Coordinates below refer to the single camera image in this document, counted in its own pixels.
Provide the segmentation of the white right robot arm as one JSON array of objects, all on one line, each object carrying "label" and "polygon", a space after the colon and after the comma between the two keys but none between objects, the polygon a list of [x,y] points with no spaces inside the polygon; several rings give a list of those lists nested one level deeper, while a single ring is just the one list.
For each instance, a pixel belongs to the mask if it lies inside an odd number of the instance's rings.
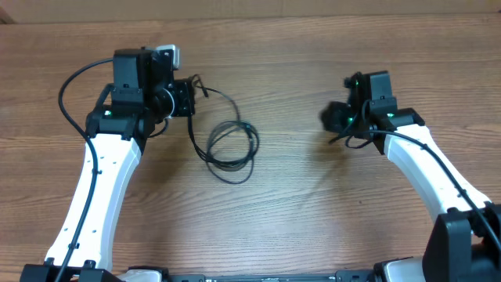
[{"label": "white right robot arm", "polygon": [[474,188],[441,152],[424,119],[400,108],[387,71],[345,78],[348,100],[320,114],[335,141],[361,139],[396,165],[424,202],[434,228],[424,254],[338,271],[337,281],[498,281],[500,206]]}]

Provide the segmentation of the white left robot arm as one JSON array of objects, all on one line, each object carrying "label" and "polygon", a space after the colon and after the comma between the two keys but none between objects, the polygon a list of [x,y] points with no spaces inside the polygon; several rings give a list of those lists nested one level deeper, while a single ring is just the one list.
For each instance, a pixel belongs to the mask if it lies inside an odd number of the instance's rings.
[{"label": "white left robot arm", "polygon": [[154,128],[194,113],[189,79],[175,45],[118,49],[110,62],[114,81],[105,86],[78,132],[85,158],[64,224],[41,265],[26,264],[22,281],[167,281],[168,270],[133,266],[112,274],[113,243],[125,191]]}]

